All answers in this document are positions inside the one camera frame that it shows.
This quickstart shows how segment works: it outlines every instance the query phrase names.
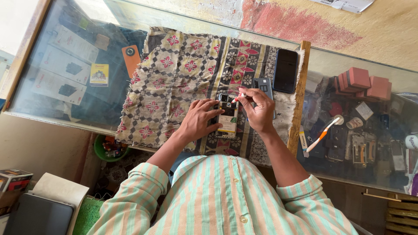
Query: glass countertop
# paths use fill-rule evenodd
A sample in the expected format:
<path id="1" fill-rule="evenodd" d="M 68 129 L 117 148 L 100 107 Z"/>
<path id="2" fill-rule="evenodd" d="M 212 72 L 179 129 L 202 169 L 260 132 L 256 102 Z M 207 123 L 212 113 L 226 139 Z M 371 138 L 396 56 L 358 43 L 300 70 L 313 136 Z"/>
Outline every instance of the glass countertop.
<path id="1" fill-rule="evenodd" d="M 184 33 L 231 36 L 286 49 L 299 46 L 299 43 L 132 1 L 53 0 L 7 113 L 114 135 L 131 77 L 123 48 L 135 45 L 142 52 L 150 26 L 164 26 Z M 101 72 L 108 70 L 109 76 L 104 82 L 92 83 L 89 79 L 95 64 L 107 65 L 95 67 L 97 71 L 94 71 L 94 75 L 100 77 Z M 392 83 L 391 99 L 366 102 L 373 115 L 362 127 L 353 130 L 348 129 L 346 123 L 355 117 L 353 109 L 360 100 L 336 95 L 332 84 L 333 76 L 351 67 L 367 69 L 370 75 L 388 78 Z M 404 186 L 414 174 L 415 156 L 418 156 L 405 147 L 406 136 L 418 132 L 415 124 L 418 72 L 317 48 L 311 48 L 308 69 L 301 123 L 306 138 L 311 139 L 307 141 L 309 144 L 315 141 L 332 120 L 330 110 L 335 103 L 341 107 L 344 117 L 344 124 L 337 127 L 342 127 L 339 131 L 345 134 L 335 135 L 337 128 L 333 128 L 329 131 L 334 131 L 333 136 L 329 133 L 318 144 L 317 153 L 306 158 L 300 149 L 298 160 L 309 172 L 320 177 L 404 192 Z M 59 91 L 53 91 L 54 87 L 59 87 Z M 352 147 L 347 147 L 353 135 L 367 137 L 369 148 L 374 141 L 373 161 L 353 163 L 348 154 L 352 153 Z M 334 142 L 326 141 L 335 137 L 337 147 L 331 145 Z M 404 160 L 403 170 L 399 166 L 400 156 Z"/>

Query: paper cup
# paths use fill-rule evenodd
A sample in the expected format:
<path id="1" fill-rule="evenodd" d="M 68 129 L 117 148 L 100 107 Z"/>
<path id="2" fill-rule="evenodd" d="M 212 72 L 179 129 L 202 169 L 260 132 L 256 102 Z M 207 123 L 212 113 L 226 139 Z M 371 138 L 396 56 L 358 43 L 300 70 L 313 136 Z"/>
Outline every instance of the paper cup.
<path id="1" fill-rule="evenodd" d="M 345 125 L 347 125 L 349 129 L 354 129 L 363 126 L 363 122 L 360 118 L 355 117 L 351 119 L 349 122 L 347 122 Z"/>

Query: red paint stain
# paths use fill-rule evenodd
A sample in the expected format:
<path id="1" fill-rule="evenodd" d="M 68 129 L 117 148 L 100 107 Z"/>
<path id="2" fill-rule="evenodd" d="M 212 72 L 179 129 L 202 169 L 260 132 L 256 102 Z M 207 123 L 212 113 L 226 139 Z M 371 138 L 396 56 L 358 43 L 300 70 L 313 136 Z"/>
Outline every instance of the red paint stain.
<path id="1" fill-rule="evenodd" d="M 244 0 L 242 11 L 241 28 L 294 42 L 306 40 L 316 47 L 340 50 L 362 39 L 307 10 Z"/>

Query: toothbrush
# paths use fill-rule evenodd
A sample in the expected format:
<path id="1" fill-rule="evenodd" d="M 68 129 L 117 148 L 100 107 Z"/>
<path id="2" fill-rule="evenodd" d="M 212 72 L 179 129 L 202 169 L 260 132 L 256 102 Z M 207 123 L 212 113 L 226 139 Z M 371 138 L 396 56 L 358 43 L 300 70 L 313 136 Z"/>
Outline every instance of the toothbrush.
<path id="1" fill-rule="evenodd" d="M 306 150 L 306 152 L 307 153 L 309 153 L 309 151 L 311 151 L 315 146 L 316 146 L 316 144 L 319 142 L 319 141 L 321 141 L 322 140 L 322 138 L 326 135 L 326 133 L 328 132 L 328 129 L 334 124 L 334 123 L 336 123 L 336 122 L 338 122 L 338 120 L 340 120 L 340 118 L 339 117 L 337 117 L 336 119 L 334 119 L 334 121 L 332 121 L 331 122 L 331 124 L 329 125 L 329 126 L 327 126 L 326 128 L 325 128 L 325 130 L 322 132 L 322 134 L 319 136 L 319 138 L 313 143 L 313 144 L 311 144 L 311 146 L 309 146 L 308 147 L 308 149 Z"/>

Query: person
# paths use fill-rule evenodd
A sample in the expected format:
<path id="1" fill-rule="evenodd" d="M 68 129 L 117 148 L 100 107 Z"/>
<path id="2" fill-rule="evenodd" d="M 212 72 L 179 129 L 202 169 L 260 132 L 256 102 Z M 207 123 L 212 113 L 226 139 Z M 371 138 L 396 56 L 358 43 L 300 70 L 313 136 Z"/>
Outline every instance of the person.
<path id="1" fill-rule="evenodd" d="M 238 99 L 250 126 L 266 146 L 276 191 L 248 160 L 215 154 L 182 161 L 167 193 L 168 173 L 185 146 L 222 126 L 207 126 L 223 113 L 208 111 L 218 100 L 195 100 L 179 129 L 103 203 L 88 234 L 357 234 L 273 128 L 274 101 L 259 89 L 240 92 L 247 95 Z M 151 225 L 157 199 L 166 193 Z"/>

